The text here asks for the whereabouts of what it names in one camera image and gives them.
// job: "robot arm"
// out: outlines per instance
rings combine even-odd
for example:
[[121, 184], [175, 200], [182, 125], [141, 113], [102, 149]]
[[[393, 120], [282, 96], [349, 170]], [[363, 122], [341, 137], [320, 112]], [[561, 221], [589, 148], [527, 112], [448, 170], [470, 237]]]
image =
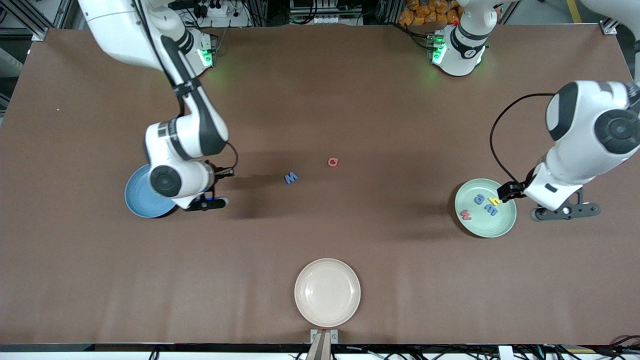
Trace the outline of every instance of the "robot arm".
[[528, 196], [555, 211], [583, 185], [617, 167], [640, 146], [640, 87], [635, 83], [575, 81], [547, 106], [556, 144], [523, 183], [499, 188], [503, 201]]
[[[174, 93], [191, 111], [153, 124], [145, 134], [151, 186], [186, 209], [213, 186], [220, 173], [219, 168], [195, 159], [219, 154], [227, 144], [228, 130], [197, 78], [208, 66], [203, 56], [208, 50], [203, 48], [206, 38], [186, 29], [166, 6], [169, 2], [80, 0], [79, 4], [105, 53], [125, 63], [165, 71]], [[226, 175], [231, 175], [232, 169], [227, 170]]]
[[[640, 36], [640, 1], [638, 0], [581, 0], [582, 3], [596, 13], [620, 21], [636, 38]], [[465, 13], [460, 23], [447, 25], [437, 31], [444, 44], [439, 51], [433, 53], [432, 62], [444, 72], [453, 76], [470, 74], [482, 61], [485, 43], [493, 31], [498, 16], [493, 9], [498, 4], [512, 3], [515, 0], [461, 0]], [[636, 76], [640, 76], [640, 53], [636, 52]]]

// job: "blue plate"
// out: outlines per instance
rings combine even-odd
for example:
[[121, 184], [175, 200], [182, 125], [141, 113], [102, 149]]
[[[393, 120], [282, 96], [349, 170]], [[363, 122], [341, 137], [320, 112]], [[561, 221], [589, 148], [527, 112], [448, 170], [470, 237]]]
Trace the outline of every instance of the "blue plate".
[[151, 165], [136, 170], [127, 182], [124, 200], [132, 213], [142, 218], [157, 218], [167, 214], [176, 205], [166, 197], [160, 196], [149, 184]]

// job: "cable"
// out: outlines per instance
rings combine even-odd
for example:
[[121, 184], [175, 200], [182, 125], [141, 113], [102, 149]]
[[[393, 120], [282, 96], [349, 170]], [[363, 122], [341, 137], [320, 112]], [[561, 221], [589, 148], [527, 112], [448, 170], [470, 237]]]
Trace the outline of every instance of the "cable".
[[230, 142], [227, 142], [227, 145], [229, 145], [229, 147], [231, 148], [231, 150], [234, 151], [234, 154], [236, 155], [236, 160], [234, 161], [234, 164], [231, 166], [231, 168], [236, 168], [236, 166], [238, 166], [238, 150], [236, 150], [236, 147], [234, 147]]
[[0, 20], [0, 24], [2, 24], [2, 22], [6, 19], [6, 14], [8, 14], [9, 12], [6, 11], [6, 9], [0, 8], [0, 13], [4, 13], [4, 15], [2, 16], [2, 20]]
[[493, 155], [493, 158], [495, 159], [495, 162], [498, 163], [498, 166], [512, 179], [514, 180], [516, 183], [519, 183], [519, 181], [511, 174], [511, 172], [509, 172], [509, 170], [507, 170], [506, 167], [504, 167], [504, 165], [502, 164], [502, 162], [500, 161], [500, 159], [498, 159], [498, 156], [495, 153], [495, 149], [493, 148], [493, 131], [495, 130], [495, 126], [498, 124], [498, 121], [500, 121], [500, 119], [502, 118], [502, 116], [509, 111], [509, 109], [511, 109], [515, 104], [517, 104], [518, 102], [524, 100], [524, 99], [528, 99], [530, 97], [536, 97], [536, 96], [554, 96], [555, 94], [550, 93], [550, 92], [537, 92], [534, 94], [529, 94], [529, 95], [525, 95], [519, 99], [517, 99], [516, 101], [512, 102], [511, 104], [509, 104], [509, 106], [507, 106], [501, 113], [500, 115], [498, 115], [497, 119], [495, 119], [495, 122], [493, 123], [493, 126], [491, 127], [491, 133], [489, 133], [489, 147], [491, 148], [491, 154]]
[[402, 357], [403, 360], [408, 360], [404, 355], [400, 354], [399, 352], [392, 352], [391, 354], [387, 355], [387, 357], [385, 357], [385, 360], [389, 360], [389, 358], [392, 357], [393, 355], [398, 355], [399, 357]]
[[184, 9], [187, 10], [187, 12], [189, 13], [189, 15], [191, 16], [191, 18], [193, 19], [193, 23], [196, 25], [196, 27], [198, 29], [202, 29], [200, 27], [200, 24], [198, 23], [198, 20], [196, 19], [196, 16], [193, 15], [193, 12], [191, 10], [189, 10], [189, 6], [187, 4], [184, 3], [184, 0], [180, 0], [180, 4], [182, 4], [184, 6]]
[[[160, 54], [158, 53], [158, 50], [156, 48], [156, 43], [154, 43], [154, 40], [151, 37], [151, 30], [149, 29], [149, 23], [147, 22], [147, 16], [145, 15], [145, 11], [142, 6], [142, 1], [136, 0], [135, 5], [136, 5], [136, 13], [138, 13], [138, 17], [140, 18], [140, 22], [142, 23], [142, 28], [145, 30], [145, 34], [147, 35], [147, 39], [149, 40], [151, 49], [154, 51], [154, 54], [156, 54], [158, 63], [160, 64], [160, 67], [162, 68], [166, 78], [169, 80], [169, 84], [171, 84], [172, 88], [175, 88], [175, 81], [173, 80], [171, 75], [169, 75], [168, 70], [164, 66], [164, 63], [162, 62], [162, 59], [160, 58]], [[176, 96], [176, 99], [178, 100], [178, 106], [180, 107], [180, 113], [178, 114], [178, 117], [184, 116], [184, 101], [180, 96]]]
[[350, 346], [347, 346], [346, 348], [351, 349], [351, 350], [359, 350], [359, 351], [362, 351], [362, 352], [368, 352], [369, 354], [371, 354], [371, 355], [373, 355], [373, 356], [375, 356], [375, 357], [378, 357], [378, 358], [380, 358], [380, 359], [382, 359], [382, 360], [384, 360], [384, 358], [385, 358], [384, 356], [382, 356], [382, 355], [380, 355], [380, 354], [377, 354], [377, 353], [375, 353], [375, 352], [373, 352], [373, 351], [371, 351], [371, 350], [365, 350], [365, 349], [360, 348], [360, 347], [350, 347]]
[[640, 335], [627, 336], [625, 338], [622, 338], [622, 339], [616, 341], [613, 344], [610, 344], [609, 346], [610, 347], [615, 347], [615, 346], [618, 346], [618, 345], [622, 345], [623, 343], [626, 343], [627, 341], [633, 340], [633, 339], [640, 339]]
[[158, 360], [159, 358], [160, 358], [160, 348], [154, 347], [154, 349], [151, 351], [151, 354], [149, 354], [149, 360]]
[[293, 22], [296, 25], [306, 25], [316, 17], [317, 13], [318, 13], [318, 3], [317, 3], [317, 0], [314, 0], [314, 2], [311, 4], [311, 6], [309, 8], [309, 15], [307, 15], [307, 19], [306, 20], [304, 20], [303, 22], [297, 22], [297, 21], [293, 20], [291, 18], [291, 16], [289, 16], [289, 21]]
[[569, 350], [567, 350], [564, 346], [562, 345], [556, 345], [557, 348], [559, 348], [560, 350], [566, 352], [567, 354], [569, 354], [569, 356], [571, 356], [572, 358], [574, 358], [575, 360], [582, 360], [581, 358], [577, 357], [576, 355], [574, 355], [573, 353], [571, 353]]
[[417, 38], [427, 38], [427, 35], [414, 33], [414, 32], [409, 30], [409, 27], [403, 28], [402, 26], [400, 26], [399, 24], [396, 24], [395, 22], [385, 22], [383, 25], [391, 25], [391, 26], [395, 27], [396, 29], [402, 31], [403, 33], [405, 33], [407, 35], [413, 35], [413, 36], [415, 36]]
[[220, 39], [218, 40], [218, 45], [216, 46], [216, 52], [218, 52], [218, 50], [220, 50], [220, 47], [222, 46], [222, 40], [225, 39], [225, 34], [227, 33], [227, 29], [225, 28], [224, 31], [222, 31], [222, 36], [220, 36]]
[[418, 42], [418, 40], [415, 39], [413, 33], [411, 31], [409, 31], [409, 37], [411, 38], [411, 40], [413, 40], [413, 42], [415, 42], [416, 45], [418, 45], [419, 47], [423, 48], [423, 49], [427, 49], [427, 50], [432, 50], [432, 49], [436, 49], [436, 47], [430, 47], [430, 46], [426, 46], [426, 45], [422, 45]]

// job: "table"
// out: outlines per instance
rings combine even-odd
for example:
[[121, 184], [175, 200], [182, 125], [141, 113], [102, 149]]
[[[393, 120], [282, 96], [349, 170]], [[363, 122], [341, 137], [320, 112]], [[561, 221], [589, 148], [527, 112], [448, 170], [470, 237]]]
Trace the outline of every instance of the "table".
[[[512, 100], [630, 79], [597, 25], [499, 26], [490, 42], [475, 72], [452, 78], [391, 27], [230, 29], [202, 76], [240, 152], [218, 188], [230, 206], [147, 220], [124, 186], [145, 163], [145, 128], [177, 113], [167, 81], [108, 58], [87, 31], [51, 29], [0, 131], [0, 341], [308, 341], [293, 286], [319, 258], [345, 261], [362, 285], [343, 343], [640, 332], [640, 156], [586, 186], [599, 217], [535, 223], [522, 199], [513, 230], [491, 240], [453, 219], [457, 186], [507, 180], [487, 139]], [[496, 130], [518, 177], [552, 145], [546, 101]]]

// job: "plate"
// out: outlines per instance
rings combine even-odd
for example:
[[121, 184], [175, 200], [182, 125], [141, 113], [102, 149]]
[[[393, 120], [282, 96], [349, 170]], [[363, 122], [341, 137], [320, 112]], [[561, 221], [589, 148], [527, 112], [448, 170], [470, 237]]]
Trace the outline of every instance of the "plate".
[[315, 260], [298, 275], [296, 305], [302, 316], [320, 327], [349, 320], [360, 304], [360, 281], [349, 265], [336, 259]]
[[515, 201], [494, 203], [499, 187], [493, 180], [473, 179], [456, 194], [456, 217], [469, 231], [483, 238], [502, 236], [516, 223]]
[[157, 218], [169, 213], [176, 207], [175, 203], [160, 196], [149, 183], [151, 165], [136, 170], [127, 182], [124, 190], [124, 201], [132, 213], [142, 218]]

